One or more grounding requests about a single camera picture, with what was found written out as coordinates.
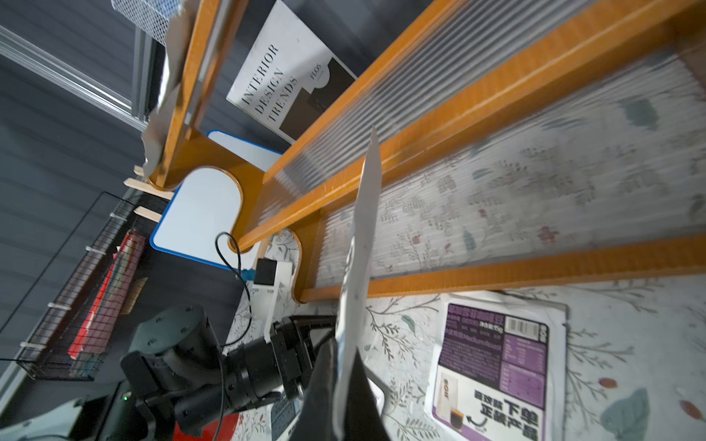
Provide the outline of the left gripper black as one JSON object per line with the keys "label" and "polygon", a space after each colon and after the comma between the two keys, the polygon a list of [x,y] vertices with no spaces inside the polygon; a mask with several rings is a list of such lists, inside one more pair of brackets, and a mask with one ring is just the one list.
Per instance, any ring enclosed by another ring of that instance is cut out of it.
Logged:
{"label": "left gripper black", "polygon": [[246,411],[299,396],[335,327],[334,315],[290,316],[275,323],[269,342],[261,337],[229,353],[224,358],[226,408]]}

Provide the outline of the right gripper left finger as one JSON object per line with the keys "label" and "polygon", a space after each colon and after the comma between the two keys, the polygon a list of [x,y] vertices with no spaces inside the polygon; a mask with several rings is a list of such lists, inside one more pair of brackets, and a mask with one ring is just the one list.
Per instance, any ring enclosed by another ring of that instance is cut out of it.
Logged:
{"label": "right gripper left finger", "polygon": [[337,440],[333,427],[332,402],[336,387],[336,339],[326,341],[316,358],[314,371],[291,441]]}

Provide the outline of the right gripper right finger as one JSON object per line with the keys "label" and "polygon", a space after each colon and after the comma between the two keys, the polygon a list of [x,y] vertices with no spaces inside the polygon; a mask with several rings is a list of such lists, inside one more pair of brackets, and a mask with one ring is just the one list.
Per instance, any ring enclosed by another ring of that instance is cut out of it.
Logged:
{"label": "right gripper right finger", "polygon": [[371,391],[364,364],[356,354],[347,394],[345,441],[389,441]]}

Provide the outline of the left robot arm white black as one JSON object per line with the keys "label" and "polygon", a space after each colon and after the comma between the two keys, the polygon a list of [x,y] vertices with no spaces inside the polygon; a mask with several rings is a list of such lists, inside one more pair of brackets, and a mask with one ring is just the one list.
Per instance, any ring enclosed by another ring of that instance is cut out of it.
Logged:
{"label": "left robot arm white black", "polygon": [[290,316],[224,354],[205,310],[176,306],[141,323],[121,359],[125,379],[110,393],[66,402],[1,431],[4,440],[169,440],[198,437],[234,413],[298,397],[308,387],[334,315]]}

